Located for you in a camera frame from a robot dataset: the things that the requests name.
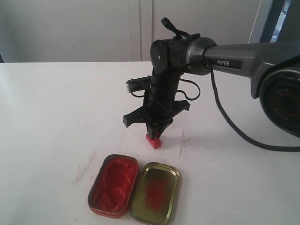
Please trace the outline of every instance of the white table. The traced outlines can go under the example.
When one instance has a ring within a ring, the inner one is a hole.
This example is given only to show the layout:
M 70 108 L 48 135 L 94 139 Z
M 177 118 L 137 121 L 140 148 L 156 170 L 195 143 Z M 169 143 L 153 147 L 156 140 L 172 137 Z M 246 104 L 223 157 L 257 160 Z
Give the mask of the white table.
M 123 115 L 142 103 L 125 81 L 151 70 L 150 62 L 0 64 L 1 225 L 140 224 L 129 213 L 94 214 L 87 195 L 104 158 L 122 148 Z M 190 140 L 177 165 L 183 179 L 172 224 L 300 224 L 300 153 L 246 143 L 219 113 L 210 77 L 185 76 L 202 94 L 174 118 Z M 247 78 L 216 72 L 216 82 L 248 135 L 300 145 L 267 119 Z

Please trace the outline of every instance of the metal tin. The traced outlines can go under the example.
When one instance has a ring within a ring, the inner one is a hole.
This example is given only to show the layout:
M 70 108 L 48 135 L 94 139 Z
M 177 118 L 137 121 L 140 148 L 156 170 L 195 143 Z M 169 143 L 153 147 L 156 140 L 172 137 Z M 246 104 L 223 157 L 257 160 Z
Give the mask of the metal tin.
M 145 224 L 167 224 L 174 211 L 179 184 L 180 173 L 174 167 L 148 163 L 130 204 L 131 216 Z
M 103 172 L 105 167 L 108 165 L 109 162 L 112 162 L 112 160 L 115 159 L 125 159 L 128 160 L 128 163 L 132 163 L 132 165 L 134 165 L 134 167 L 136 168 L 136 171 L 134 171 L 133 173 L 133 182 L 131 184 L 130 187 L 130 191 L 129 191 L 129 195 L 126 199 L 126 203 L 124 204 L 124 207 L 122 207 L 120 210 L 118 210 L 117 212 L 111 212 L 108 210 L 102 210 L 97 206 L 97 201 L 99 201 L 99 199 L 101 198 L 101 191 L 100 191 L 100 187 L 99 187 L 99 181 L 103 178 Z M 129 207 L 129 202 L 133 193 L 133 190 L 135 188 L 135 184 L 137 181 L 137 174 L 138 174 L 138 167 L 139 167 L 139 163 L 138 161 L 133 158 L 133 157 L 128 157 L 128 156 L 123 156 L 123 155 L 117 155 L 117 154 L 113 154 L 113 155 L 109 155 L 108 157 L 105 158 L 102 167 L 100 169 L 100 172 L 90 190 L 89 196 L 88 196 L 88 205 L 90 207 L 90 209 L 102 216 L 107 216 L 107 217 L 111 217 L 111 218 L 119 218 L 121 216 L 123 216 Z

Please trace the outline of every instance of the red paint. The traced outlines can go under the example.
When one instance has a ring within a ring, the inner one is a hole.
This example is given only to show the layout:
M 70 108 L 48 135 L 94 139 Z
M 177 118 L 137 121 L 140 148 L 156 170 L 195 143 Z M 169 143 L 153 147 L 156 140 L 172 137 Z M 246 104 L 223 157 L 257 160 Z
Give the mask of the red paint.
M 166 180 L 150 180 L 146 186 L 147 207 L 154 211 L 162 211 L 169 202 L 169 194 L 166 190 Z
M 154 149 L 161 147 L 161 140 L 158 137 L 152 140 L 149 135 L 146 135 L 146 138 Z
M 91 196 L 91 207 L 106 213 L 118 213 L 127 205 L 135 181 L 138 163 L 126 157 L 112 157 L 102 169 Z

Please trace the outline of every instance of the tin lid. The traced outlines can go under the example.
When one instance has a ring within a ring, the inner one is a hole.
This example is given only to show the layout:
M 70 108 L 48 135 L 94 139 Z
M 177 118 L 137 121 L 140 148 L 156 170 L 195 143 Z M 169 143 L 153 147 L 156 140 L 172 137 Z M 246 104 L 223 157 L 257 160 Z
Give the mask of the tin lid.
M 130 214 L 150 225 L 167 224 L 173 214 L 180 174 L 172 166 L 148 163 L 142 172 L 130 205 Z

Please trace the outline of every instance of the robotic arm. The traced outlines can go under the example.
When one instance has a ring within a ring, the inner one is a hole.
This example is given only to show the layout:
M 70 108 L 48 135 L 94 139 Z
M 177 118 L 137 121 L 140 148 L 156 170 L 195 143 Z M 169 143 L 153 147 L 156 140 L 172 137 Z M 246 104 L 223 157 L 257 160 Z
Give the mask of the robotic arm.
M 143 106 L 124 116 L 126 127 L 145 123 L 147 138 L 157 140 L 175 115 L 190 108 L 186 100 L 175 101 L 180 76 L 214 69 L 249 77 L 251 95 L 260 97 L 269 119 L 300 137 L 300 42 L 216 45 L 208 37 L 176 29 L 167 18 L 162 24 L 176 36 L 152 43 L 152 76 L 127 81 L 132 94 L 145 92 Z

